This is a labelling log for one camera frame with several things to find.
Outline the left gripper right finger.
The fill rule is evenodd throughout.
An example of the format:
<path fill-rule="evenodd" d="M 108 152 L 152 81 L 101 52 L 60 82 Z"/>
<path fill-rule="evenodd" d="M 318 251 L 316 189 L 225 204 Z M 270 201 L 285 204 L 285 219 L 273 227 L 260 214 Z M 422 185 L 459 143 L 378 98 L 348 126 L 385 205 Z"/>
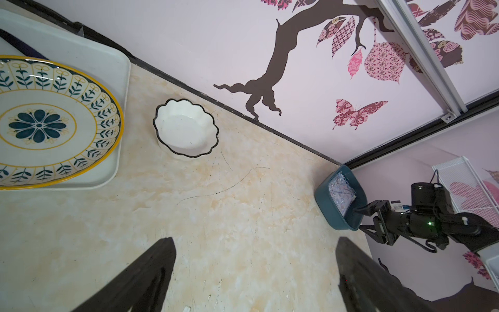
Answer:
<path fill-rule="evenodd" d="M 347 311 L 433 310 L 347 237 L 340 237 L 335 255 Z"/>

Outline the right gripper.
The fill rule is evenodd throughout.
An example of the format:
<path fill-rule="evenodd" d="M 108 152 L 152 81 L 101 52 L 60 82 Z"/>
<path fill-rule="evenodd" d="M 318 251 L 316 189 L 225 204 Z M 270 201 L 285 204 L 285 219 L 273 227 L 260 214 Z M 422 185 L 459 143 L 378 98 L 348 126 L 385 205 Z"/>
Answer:
<path fill-rule="evenodd" d="M 373 217 L 373 225 L 361 225 L 359 229 L 380 244 L 393 246 L 400 236 L 409 236 L 408 214 L 391 209 L 388 200 L 375 200 L 363 207 L 354 209 L 354 213 Z"/>

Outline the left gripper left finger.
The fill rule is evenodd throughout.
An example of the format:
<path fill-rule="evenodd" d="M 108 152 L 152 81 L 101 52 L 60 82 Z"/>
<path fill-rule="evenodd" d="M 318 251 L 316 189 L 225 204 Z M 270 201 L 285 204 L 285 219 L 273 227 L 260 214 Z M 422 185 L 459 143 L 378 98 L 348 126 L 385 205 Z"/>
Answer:
<path fill-rule="evenodd" d="M 174 240 L 163 238 L 75 311 L 161 311 L 174 270 Z"/>

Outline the purple white sticker sheet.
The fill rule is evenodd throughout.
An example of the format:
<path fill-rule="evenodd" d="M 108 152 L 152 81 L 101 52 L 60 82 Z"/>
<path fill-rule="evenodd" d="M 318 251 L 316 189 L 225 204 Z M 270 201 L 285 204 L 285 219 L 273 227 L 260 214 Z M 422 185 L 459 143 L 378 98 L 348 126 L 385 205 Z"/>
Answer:
<path fill-rule="evenodd" d="M 342 173 L 336 174 L 335 177 L 331 179 L 328 184 L 328 189 L 332 201 L 340 214 L 344 216 L 357 198 L 356 192 Z"/>

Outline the teal storage box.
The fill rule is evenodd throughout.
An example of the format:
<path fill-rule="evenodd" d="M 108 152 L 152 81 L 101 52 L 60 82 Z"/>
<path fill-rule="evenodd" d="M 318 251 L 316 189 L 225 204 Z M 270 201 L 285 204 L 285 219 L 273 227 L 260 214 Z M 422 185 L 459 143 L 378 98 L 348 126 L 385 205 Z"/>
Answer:
<path fill-rule="evenodd" d="M 327 223 L 335 230 L 357 231 L 363 219 L 354 210 L 367 205 L 366 194 L 353 172 L 341 165 L 314 191 L 314 199 Z"/>

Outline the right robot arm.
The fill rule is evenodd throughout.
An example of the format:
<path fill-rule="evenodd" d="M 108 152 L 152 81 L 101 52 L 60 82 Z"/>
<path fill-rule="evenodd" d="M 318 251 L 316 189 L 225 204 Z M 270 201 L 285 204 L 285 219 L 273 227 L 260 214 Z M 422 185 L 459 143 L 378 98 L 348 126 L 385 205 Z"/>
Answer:
<path fill-rule="evenodd" d="M 353 209 L 357 215 L 372 217 L 373 225 L 359 229 L 375 242 L 392 246 L 403 237 L 425 251 L 437 253 L 449 240 L 477 253 L 498 242 L 498 229 L 472 213 L 454 213 L 450 193 L 440 183 L 414 183 L 412 205 L 395 211 L 388 200 L 375 200 Z"/>

